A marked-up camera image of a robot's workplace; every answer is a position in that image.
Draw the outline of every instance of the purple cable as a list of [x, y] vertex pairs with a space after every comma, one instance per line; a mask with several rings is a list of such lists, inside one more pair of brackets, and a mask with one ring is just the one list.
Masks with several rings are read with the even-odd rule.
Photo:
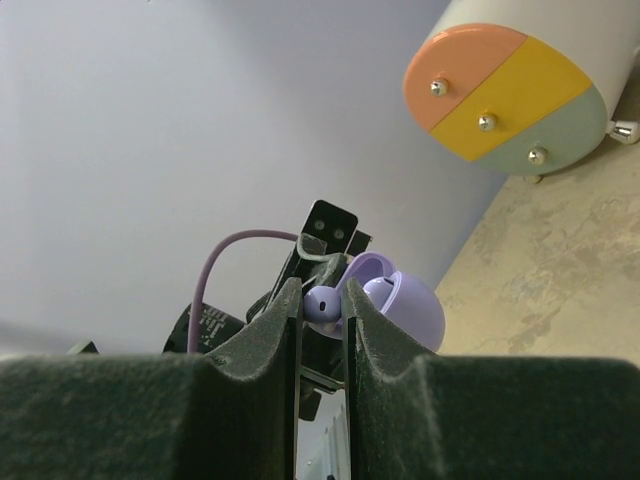
[[245, 238], [278, 238], [282, 240], [291, 240], [295, 242], [298, 239], [297, 235], [288, 232], [281, 232], [279, 230], [243, 230], [236, 232], [233, 235], [229, 235], [222, 240], [216, 248], [213, 249], [209, 258], [207, 258], [204, 267], [202, 267], [202, 273], [198, 279], [196, 285], [196, 292], [193, 295], [193, 302], [191, 302], [191, 314], [189, 316], [189, 332], [187, 335], [187, 353], [198, 353], [198, 341], [200, 340], [200, 318], [202, 317], [202, 302], [204, 300], [204, 291], [207, 288], [207, 280], [213, 269], [213, 264], [220, 254], [232, 243], [238, 240], [244, 240]]

